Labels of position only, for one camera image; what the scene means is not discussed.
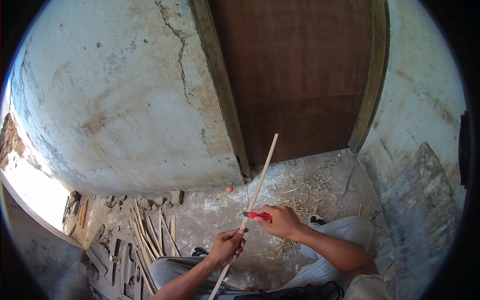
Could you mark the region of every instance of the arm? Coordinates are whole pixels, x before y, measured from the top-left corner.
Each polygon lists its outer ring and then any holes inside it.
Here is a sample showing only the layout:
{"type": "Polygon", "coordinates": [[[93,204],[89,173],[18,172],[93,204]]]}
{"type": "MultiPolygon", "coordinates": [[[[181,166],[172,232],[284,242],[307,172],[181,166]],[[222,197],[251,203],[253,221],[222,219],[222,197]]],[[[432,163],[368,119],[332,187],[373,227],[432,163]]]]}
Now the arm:
{"type": "Polygon", "coordinates": [[[272,216],[271,223],[260,217],[254,219],[268,233],[309,246],[350,280],[361,274],[378,274],[375,263],[362,249],[346,240],[331,237],[300,223],[290,207],[264,205],[258,213],[272,216]]]}
{"type": "Polygon", "coordinates": [[[152,300],[161,299],[189,299],[197,288],[206,281],[211,274],[227,265],[232,258],[237,258],[243,251],[245,231],[239,228],[218,233],[212,250],[201,262],[185,274],[178,276],[165,284],[152,300]]]}

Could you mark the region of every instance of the left hand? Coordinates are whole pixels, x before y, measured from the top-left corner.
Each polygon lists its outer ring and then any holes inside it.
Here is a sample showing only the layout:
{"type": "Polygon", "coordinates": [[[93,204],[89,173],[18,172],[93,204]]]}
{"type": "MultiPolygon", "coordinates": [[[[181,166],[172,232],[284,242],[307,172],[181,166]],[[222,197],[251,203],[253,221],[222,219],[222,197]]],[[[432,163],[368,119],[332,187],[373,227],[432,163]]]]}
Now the left hand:
{"type": "Polygon", "coordinates": [[[245,230],[239,229],[218,233],[215,236],[212,250],[205,259],[218,267],[224,267],[230,263],[232,258],[237,258],[245,246],[243,234],[248,232],[248,228],[245,228],[245,230]]]}

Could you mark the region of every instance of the wooden door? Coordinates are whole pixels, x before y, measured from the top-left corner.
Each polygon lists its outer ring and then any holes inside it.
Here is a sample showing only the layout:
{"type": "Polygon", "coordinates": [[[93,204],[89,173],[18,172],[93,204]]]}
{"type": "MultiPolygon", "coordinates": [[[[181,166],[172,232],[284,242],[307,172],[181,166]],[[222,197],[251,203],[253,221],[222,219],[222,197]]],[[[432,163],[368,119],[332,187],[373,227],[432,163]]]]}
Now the wooden door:
{"type": "Polygon", "coordinates": [[[348,147],[367,81],[369,0],[209,0],[248,160],[348,147]]]}

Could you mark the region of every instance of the sneaker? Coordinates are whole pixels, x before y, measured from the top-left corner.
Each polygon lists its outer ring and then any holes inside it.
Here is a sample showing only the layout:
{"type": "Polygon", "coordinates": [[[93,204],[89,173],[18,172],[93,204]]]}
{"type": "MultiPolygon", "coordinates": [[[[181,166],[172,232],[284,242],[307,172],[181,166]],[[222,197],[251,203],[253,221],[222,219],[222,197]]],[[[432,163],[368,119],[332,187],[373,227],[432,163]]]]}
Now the sneaker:
{"type": "Polygon", "coordinates": [[[200,247],[193,247],[192,248],[192,256],[207,256],[207,252],[200,247]]]}
{"type": "Polygon", "coordinates": [[[317,214],[311,215],[308,222],[309,223],[317,223],[317,224],[320,224],[320,225],[325,225],[325,221],[317,214]]]}

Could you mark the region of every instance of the right hand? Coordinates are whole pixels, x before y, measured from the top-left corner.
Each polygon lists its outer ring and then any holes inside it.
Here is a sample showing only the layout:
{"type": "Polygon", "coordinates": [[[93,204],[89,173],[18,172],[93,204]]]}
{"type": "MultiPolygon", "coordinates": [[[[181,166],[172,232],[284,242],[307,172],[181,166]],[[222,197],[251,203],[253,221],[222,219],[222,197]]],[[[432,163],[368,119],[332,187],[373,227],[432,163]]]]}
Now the right hand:
{"type": "Polygon", "coordinates": [[[257,213],[272,216],[272,222],[259,216],[256,216],[254,220],[262,225],[268,233],[279,238],[296,240],[299,233],[302,232],[305,227],[305,225],[300,223],[293,209],[283,204],[279,206],[264,205],[257,213]]]}

